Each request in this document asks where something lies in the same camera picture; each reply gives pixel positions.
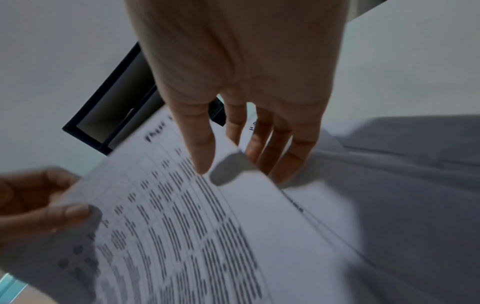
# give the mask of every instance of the human hand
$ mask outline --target human hand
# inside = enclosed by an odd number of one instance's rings
[[[0,175],[0,244],[86,220],[88,205],[51,206],[78,179],[58,168]]]
[[[239,143],[253,102],[245,153],[274,182],[289,179],[320,134],[348,0],[125,1],[197,172],[215,155],[208,103],[220,93],[227,136]]]

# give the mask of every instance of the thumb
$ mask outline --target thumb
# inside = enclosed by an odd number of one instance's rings
[[[209,105],[170,104],[195,170],[205,174],[215,157],[215,136],[210,126]]]
[[[85,204],[47,207],[0,217],[0,241],[11,241],[36,233],[67,228],[86,220],[90,207]]]

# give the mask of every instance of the black object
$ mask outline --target black object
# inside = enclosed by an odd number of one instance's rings
[[[135,44],[63,130],[108,155],[164,104]],[[219,125],[225,124],[224,105],[218,98],[210,103],[208,114]]]

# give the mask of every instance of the table surface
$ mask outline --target table surface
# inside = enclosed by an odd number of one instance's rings
[[[480,1],[388,0],[346,28],[324,122],[480,113]],[[135,44],[118,0],[0,2],[0,172],[104,157],[62,131]]]

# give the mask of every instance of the teal object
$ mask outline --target teal object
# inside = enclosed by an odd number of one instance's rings
[[[9,273],[0,279],[0,304],[10,304],[27,286],[20,280],[17,280]]]

